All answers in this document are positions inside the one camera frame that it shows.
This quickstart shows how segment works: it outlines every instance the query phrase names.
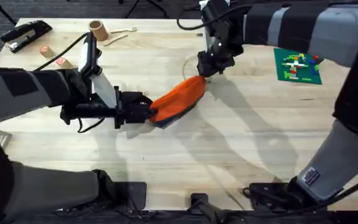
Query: orange cloth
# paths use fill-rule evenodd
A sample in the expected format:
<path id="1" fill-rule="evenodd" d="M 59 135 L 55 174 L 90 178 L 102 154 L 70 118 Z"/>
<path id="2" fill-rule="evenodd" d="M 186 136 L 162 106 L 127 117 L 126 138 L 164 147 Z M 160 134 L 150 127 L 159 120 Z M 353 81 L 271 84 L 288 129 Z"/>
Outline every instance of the orange cloth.
<path id="1" fill-rule="evenodd" d="M 184 112 L 203 96 L 205 89 L 204 77 L 195 76 L 182 81 L 173 90 L 150 105 L 150 108 L 156 108 L 158 112 L 149 121 L 163 121 Z"/>

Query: wooden table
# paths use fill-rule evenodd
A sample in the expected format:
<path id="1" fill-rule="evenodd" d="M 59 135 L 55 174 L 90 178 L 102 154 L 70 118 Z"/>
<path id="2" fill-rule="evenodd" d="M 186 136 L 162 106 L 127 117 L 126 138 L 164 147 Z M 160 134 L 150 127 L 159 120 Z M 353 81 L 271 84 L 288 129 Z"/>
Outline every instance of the wooden table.
<path id="1" fill-rule="evenodd" d="M 44 21 L 53 31 L 17 54 L 3 49 L 0 67 L 35 69 L 47 61 L 39 54 L 41 46 L 61 52 L 87 31 L 90 19 Z M 174 20 L 103 22 L 109 30 L 138 28 L 108 47 L 99 46 L 99 65 L 120 89 L 157 99 L 198 74 L 196 54 L 204 43 L 196 34 L 201 30 L 180 30 Z M 80 47 L 65 55 L 73 64 Z M 273 179 L 287 182 L 313 157 L 331 129 L 334 101 L 347 72 L 325 61 L 323 85 L 281 82 L 273 48 L 246 45 L 236 66 L 215 75 L 198 106 L 167 129 L 136 124 L 115 130 L 108 119 L 77 134 L 78 124 L 66 126 L 60 108 L 24 114 L 0 123 L 0 129 L 13 134 L 6 153 L 14 161 L 49 169 L 105 169 L 113 180 L 147 182 L 146 209 L 184 209 L 193 192 L 207 193 L 221 208 L 250 209 L 241 188 Z M 331 209 L 358 210 L 358 193 Z"/>

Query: label sticker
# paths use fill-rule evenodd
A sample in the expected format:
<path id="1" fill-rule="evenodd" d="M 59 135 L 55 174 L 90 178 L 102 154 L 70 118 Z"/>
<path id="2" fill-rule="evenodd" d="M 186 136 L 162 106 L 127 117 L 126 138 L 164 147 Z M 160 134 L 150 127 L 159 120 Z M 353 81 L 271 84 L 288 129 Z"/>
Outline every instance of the label sticker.
<path id="1" fill-rule="evenodd" d="M 301 180 L 311 186 L 320 177 L 319 172 L 314 167 L 309 167 L 308 171 L 303 174 Z"/>

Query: green lego baseplate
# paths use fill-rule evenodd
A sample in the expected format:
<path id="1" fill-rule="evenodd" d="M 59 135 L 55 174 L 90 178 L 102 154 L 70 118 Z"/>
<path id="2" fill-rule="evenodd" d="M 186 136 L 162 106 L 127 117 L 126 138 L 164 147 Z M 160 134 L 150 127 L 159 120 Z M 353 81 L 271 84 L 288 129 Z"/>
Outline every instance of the green lego baseplate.
<path id="1" fill-rule="evenodd" d="M 282 81 L 323 84 L 313 56 L 285 49 L 274 49 L 277 78 Z"/>

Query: stapler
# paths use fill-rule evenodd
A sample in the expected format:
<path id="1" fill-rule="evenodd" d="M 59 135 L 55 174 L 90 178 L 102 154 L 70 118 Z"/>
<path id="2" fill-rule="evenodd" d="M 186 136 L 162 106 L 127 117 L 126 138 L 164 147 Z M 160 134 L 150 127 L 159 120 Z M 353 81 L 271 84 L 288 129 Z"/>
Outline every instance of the stapler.
<path id="1" fill-rule="evenodd" d="M 4 33 L 0 39 L 12 53 L 16 53 L 51 30 L 52 27 L 44 21 L 32 21 Z"/>

